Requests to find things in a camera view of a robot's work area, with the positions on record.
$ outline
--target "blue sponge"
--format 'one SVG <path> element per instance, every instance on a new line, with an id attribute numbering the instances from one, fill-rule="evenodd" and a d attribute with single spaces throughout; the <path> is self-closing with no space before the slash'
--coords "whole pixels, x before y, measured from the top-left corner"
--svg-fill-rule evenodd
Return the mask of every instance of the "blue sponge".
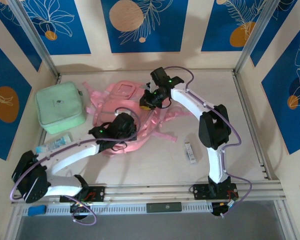
<path id="1" fill-rule="evenodd" d="M 47 206 L 40 205 L 40 206 L 31 206 L 28 209 L 28 216 L 35 216 L 35 215 L 41 215 L 45 214 L 47 211 Z"/>

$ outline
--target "cable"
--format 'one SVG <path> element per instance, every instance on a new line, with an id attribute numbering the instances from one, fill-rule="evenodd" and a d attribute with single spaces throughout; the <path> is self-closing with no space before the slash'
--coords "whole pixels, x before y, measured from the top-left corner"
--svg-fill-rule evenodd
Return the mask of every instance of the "cable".
<path id="1" fill-rule="evenodd" d="M 68 195 L 63 195 L 63 196 L 65 196 L 66 198 L 68 198 L 68 199 L 74 201 L 75 203 L 81 204 L 83 208 L 87 209 L 87 210 L 88 210 L 90 213 L 92 213 L 92 215 L 93 215 L 93 218 L 94 218 L 93 222 L 91 222 L 91 223 L 84 223 L 84 222 L 82 222 L 82 221 L 78 221 L 78 220 L 75 218 L 75 213 L 76 213 L 76 211 L 74 211 L 73 214 L 71 215 L 71 217 L 72 217 L 72 219 L 73 219 L 73 221 L 74 221 L 75 223 L 78 223 L 78 224 L 84 225 L 84 226 L 92 226 L 92 225 L 95 225 L 95 224 L 97 223 L 97 215 L 94 213 L 94 211 L 92 211 L 89 207 L 87 207 L 87 205 L 85 205 L 83 202 L 81 202 L 81 201 L 78 200 L 78 199 L 75 199 L 75 198 L 72 197 L 72 196 L 68 196 Z"/>
<path id="2" fill-rule="evenodd" d="M 167 69 L 183 69 L 183 70 L 185 70 L 185 71 L 187 71 L 188 73 L 191 74 L 191 80 L 188 81 L 185 85 L 185 92 L 187 93 L 189 84 L 192 83 L 193 80 L 195 79 L 195 75 L 193 74 L 193 72 L 190 71 L 188 68 L 185 68 L 183 66 L 167 66 L 167 67 L 164 68 L 164 70 L 167 70 Z"/>
<path id="3" fill-rule="evenodd" d="M 164 106 L 164 107 L 160 107 L 160 109 L 167 109 L 168 107 L 171 106 L 172 102 L 171 102 L 171 98 L 169 97 L 169 104 L 167 106 Z"/>
<path id="4" fill-rule="evenodd" d="M 130 137 L 119 139 L 121 142 L 129 141 L 130 139 L 133 139 L 135 136 L 137 136 L 137 134 L 139 133 L 139 130 L 140 130 L 140 128 L 141 128 L 141 120 L 140 120 L 139 116 L 135 113 L 135 111 L 133 111 L 132 109 L 130 109 L 130 108 L 128 108 L 128 107 L 125 107 L 125 106 L 121 106 L 121 107 L 116 108 L 116 109 L 114 110 L 114 112 L 118 111 L 119 109 L 125 109 L 125 110 L 130 111 L 130 112 L 135 116 L 135 118 L 137 119 L 137 122 L 138 122 L 138 128 L 137 128 L 137 131 L 136 131 L 134 134 L 132 134 Z M 69 146 L 63 148 L 63 149 L 60 149 L 60 150 L 58 150 L 58 151 L 56 151 L 56 152 L 53 152 L 49 157 L 45 156 L 43 159 L 41 159 L 41 160 L 35 162 L 31 167 L 29 167 L 29 168 L 28 168 L 28 169 L 27 169 L 27 170 L 26 170 L 26 171 L 18 178 L 18 180 L 15 182 L 15 184 L 14 184 L 14 186 L 13 186 L 11 192 L 10 192 L 10 200 L 11 200 L 12 202 L 17 202 L 18 200 L 20 200 L 20 199 L 22 198 L 22 197 L 17 197 L 17 198 L 15 198 L 15 197 L 14 197 L 15 191 L 17 190 L 18 185 L 20 184 L 20 182 L 21 182 L 21 181 L 26 177 L 26 175 L 28 175 L 28 174 L 29 174 L 36 166 L 38 166 L 39 164 L 43 163 L 44 161 L 49 160 L 50 158 L 52 158 L 52 157 L 54 157 L 54 156 L 56 156 L 56 155 L 58 155 L 58 154 L 60 154 L 60 153 L 63 153 L 64 151 L 69 150 L 69 149 L 72 149 L 72 148 L 74 148 L 74 147 L 76 147 L 76 146 L 78 146 L 78 145 L 86 144 L 86 143 L 91 143 L 91 142 L 95 142 L 95 141 L 100 141 L 100 140 L 102 140 L 102 141 L 113 141 L 113 142 L 117 142 L 117 141 L 118 141 L 118 139 L 116 139 L 116 138 L 107 138 L 107 137 L 104 137 L 104 138 L 92 138 L 92 139 L 88 139 L 88 140 L 81 141 L 81 142 L 79 142 L 79 143 L 74 143 L 74 144 L 72 144 L 72 145 L 69 145 Z M 67 197 L 67 198 L 69 198 L 69 199 L 71 199 L 71 200 L 73 200 L 73 201 L 75 201 L 75 202 L 77 202 L 77 203 L 82 204 L 87 210 L 89 210 L 89 212 L 91 212 L 91 213 L 93 214 L 93 216 L 94 216 L 94 222 L 93 222 L 93 224 L 95 224 L 95 223 L 97 222 L 97 216 L 96 216 L 96 214 L 95 214 L 90 208 L 86 207 L 82 202 L 80 202 L 79 200 L 75 199 L 75 198 L 72 197 L 72 196 L 65 195 L 65 197 Z M 87 225 L 87 226 L 93 225 L 93 224 L 91 224 L 91 223 L 78 222 L 77 220 L 76 220 L 76 222 L 77 222 L 77 223 L 80 223 L 81 225 Z"/>
<path id="5" fill-rule="evenodd" d="M 166 69 L 172 69 L 172 68 L 178 68 L 178 69 L 183 69 L 185 71 L 187 71 L 188 73 L 191 74 L 191 80 L 189 82 L 187 82 L 187 84 L 185 85 L 185 91 L 190 95 L 192 96 L 194 99 L 196 99 L 199 103 L 201 103 L 205 108 L 208 108 L 209 110 L 211 110 L 212 112 L 214 112 L 217 116 L 219 116 L 228 126 L 229 128 L 231 128 L 232 132 L 234 132 L 235 136 L 237 137 L 238 139 L 238 143 L 232 143 L 232 144 L 227 144 L 225 146 L 223 146 L 221 148 L 221 168 L 222 170 L 228 175 L 230 176 L 231 178 L 235 178 L 235 179 L 238 179 L 238 180 L 242 180 L 242 181 L 245 181 L 249 184 L 249 190 L 246 192 L 246 194 L 231 208 L 231 209 L 234 209 L 237 205 L 239 205 L 240 203 L 243 202 L 243 200 L 250 194 L 251 190 L 252 190 L 252 183 L 251 181 L 249 181 L 248 179 L 245 179 L 243 177 L 239 177 L 239 176 L 235 176 L 235 175 L 232 175 L 230 173 L 227 172 L 226 170 L 226 167 L 225 167 L 225 150 L 229 147 L 235 147 L 235 146 L 239 146 L 241 145 L 242 143 L 242 140 L 240 138 L 240 135 L 238 134 L 238 132 L 236 131 L 236 129 L 231 125 L 231 123 L 224 117 L 222 116 L 222 114 L 220 114 L 218 111 L 216 111 L 214 108 L 210 107 L 209 105 L 207 105 L 205 102 L 203 102 L 200 98 L 198 98 L 197 96 L 195 96 L 190 90 L 189 90 L 189 84 L 192 83 L 192 81 L 195 79 L 195 76 L 194 74 L 187 68 L 185 67 L 182 67 L 182 66 L 168 66 L 166 68 L 164 68 L 165 70 Z M 226 216 L 227 214 L 229 213 L 229 210 L 223 214 L 223 216 Z"/>

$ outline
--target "white tabletop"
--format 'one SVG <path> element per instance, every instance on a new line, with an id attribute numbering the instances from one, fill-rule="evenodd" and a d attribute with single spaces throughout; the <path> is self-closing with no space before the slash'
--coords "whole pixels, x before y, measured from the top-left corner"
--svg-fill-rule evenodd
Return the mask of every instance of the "white tabletop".
<path id="1" fill-rule="evenodd" d="M 229 173 L 249 180 L 263 180 L 264 175 L 248 129 L 245 115 L 229 71 L 208 72 L 194 70 L 194 82 L 190 88 L 205 100 L 226 106 L 229 120 L 242 138 L 242 145 L 226 150 L 225 162 Z M 190 75 L 182 70 L 169 70 L 171 77 L 179 76 L 185 81 Z M 110 83 L 122 80 L 147 83 L 149 71 L 113 71 L 93 74 L 63 75 L 61 82 L 72 81 L 83 92 L 84 100 L 90 104 L 89 94 L 82 86 L 87 81 L 94 89 L 103 91 Z M 46 141 L 71 133 L 73 139 L 80 138 L 93 127 L 92 116 L 80 126 L 54 135 L 47 134 Z M 102 153 L 84 158 L 58 172 L 60 176 L 80 174 L 88 184 L 177 184 L 206 182 L 209 174 L 207 149 L 198 138 L 199 122 L 194 116 L 181 116 L 165 122 L 160 132 L 178 136 L 176 143 L 152 136 L 140 149 L 117 154 L 114 157 Z M 190 164 L 185 155 L 184 139 L 189 138 L 197 163 Z M 237 141 L 231 134 L 229 143 Z"/>

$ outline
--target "mint green pouch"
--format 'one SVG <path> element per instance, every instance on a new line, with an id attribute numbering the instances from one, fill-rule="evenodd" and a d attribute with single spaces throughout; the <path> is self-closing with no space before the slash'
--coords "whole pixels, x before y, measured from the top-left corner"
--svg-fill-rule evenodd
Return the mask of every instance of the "mint green pouch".
<path id="1" fill-rule="evenodd" d="M 86 121 L 86 112 L 78 89 L 73 82 L 65 82 L 39 90 L 35 103 L 40 125 L 56 134 Z"/>

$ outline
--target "toothpaste tube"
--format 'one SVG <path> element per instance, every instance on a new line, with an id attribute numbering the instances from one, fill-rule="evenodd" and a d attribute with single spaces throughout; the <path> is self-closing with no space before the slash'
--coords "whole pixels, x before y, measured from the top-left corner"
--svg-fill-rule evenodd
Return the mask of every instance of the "toothpaste tube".
<path id="1" fill-rule="evenodd" d="M 45 153 L 45 152 L 55 150 L 63 145 L 69 144 L 71 142 L 72 141 L 71 141 L 70 135 L 66 134 L 66 135 L 62 136 L 61 138 L 54 140 L 53 142 L 47 143 L 42 146 L 37 146 L 35 148 L 35 151 L 37 154 Z"/>
<path id="2" fill-rule="evenodd" d="M 190 163 L 195 164 L 197 162 L 197 160 L 195 158 L 194 152 L 192 151 L 190 141 L 187 138 L 184 140 L 184 145 L 185 145 L 186 155 L 187 155 Z"/>

